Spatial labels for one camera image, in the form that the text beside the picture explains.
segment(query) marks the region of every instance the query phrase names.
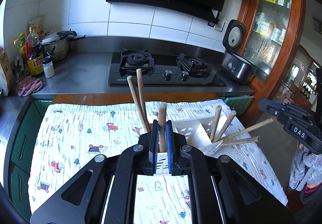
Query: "green cabinet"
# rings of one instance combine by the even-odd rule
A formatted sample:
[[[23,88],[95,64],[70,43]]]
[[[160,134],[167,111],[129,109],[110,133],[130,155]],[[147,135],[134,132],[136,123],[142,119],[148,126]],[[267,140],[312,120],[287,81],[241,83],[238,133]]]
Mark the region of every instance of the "green cabinet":
[[[33,103],[36,105],[36,108],[42,118],[44,118],[45,113],[48,109],[48,106],[52,104],[52,100],[34,100]]]
[[[232,109],[237,112],[237,115],[241,115],[251,104],[254,96],[238,96],[238,97],[228,97],[224,102]]]
[[[42,118],[35,104],[31,103],[18,128],[13,143],[11,161],[27,174],[30,174],[33,150]]]
[[[29,175],[14,164],[9,179],[9,195],[13,204],[27,220],[30,220],[31,210],[28,194]]]

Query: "towel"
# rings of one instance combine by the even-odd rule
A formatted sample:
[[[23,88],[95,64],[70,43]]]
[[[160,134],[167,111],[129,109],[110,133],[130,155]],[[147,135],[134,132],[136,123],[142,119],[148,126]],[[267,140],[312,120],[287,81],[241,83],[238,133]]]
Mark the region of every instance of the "towel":
[[[29,75],[18,83],[17,93],[19,96],[28,96],[34,92],[37,92],[43,88],[42,80],[33,78]]]

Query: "cabinet drawer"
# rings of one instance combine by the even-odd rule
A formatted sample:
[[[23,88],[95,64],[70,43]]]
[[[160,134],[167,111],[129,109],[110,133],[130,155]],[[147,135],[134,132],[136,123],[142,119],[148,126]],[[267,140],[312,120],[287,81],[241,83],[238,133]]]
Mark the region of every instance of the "cabinet drawer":
[[[29,175],[19,167],[13,165],[13,171],[9,177],[9,197],[13,204],[27,220],[30,220],[31,210],[28,194]]]
[[[44,118],[48,106],[52,104],[52,100],[34,100],[34,104],[42,118]]]
[[[32,103],[22,119],[13,143],[11,161],[27,174],[30,174],[33,150],[41,120],[36,106]]]

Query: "kitchen counter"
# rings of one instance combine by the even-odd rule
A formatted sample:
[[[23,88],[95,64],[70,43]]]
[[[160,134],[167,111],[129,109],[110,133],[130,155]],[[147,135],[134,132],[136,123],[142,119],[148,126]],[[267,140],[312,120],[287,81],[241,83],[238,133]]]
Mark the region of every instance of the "kitchen counter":
[[[35,99],[53,99],[57,94],[130,93],[128,86],[109,86],[108,76],[112,52],[84,52],[70,55],[66,61],[56,63],[55,76],[46,79],[45,87],[28,97],[18,97],[13,91],[0,98],[0,182],[3,171],[9,169],[6,149],[12,148],[21,119],[29,104]],[[218,73],[227,86],[146,86],[146,93],[215,93],[217,96],[252,95],[249,85],[237,85],[228,76]]]
[[[70,55],[54,65],[55,76],[46,79],[45,87],[32,94],[35,99],[53,99],[56,94],[130,93],[126,86],[109,86],[112,52],[84,52]],[[219,65],[213,70],[220,70]],[[214,92],[217,96],[252,95],[249,85],[237,85],[227,75],[217,73],[227,86],[145,86],[145,92]]]

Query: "pot handle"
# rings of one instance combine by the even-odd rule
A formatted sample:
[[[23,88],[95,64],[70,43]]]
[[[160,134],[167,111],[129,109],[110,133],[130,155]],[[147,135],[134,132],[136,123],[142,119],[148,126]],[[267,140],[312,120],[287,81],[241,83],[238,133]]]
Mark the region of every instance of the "pot handle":
[[[84,36],[79,36],[79,37],[71,37],[71,38],[68,38],[67,40],[68,40],[68,41],[76,41],[76,40],[84,39],[85,37],[86,37],[86,35],[84,35]]]

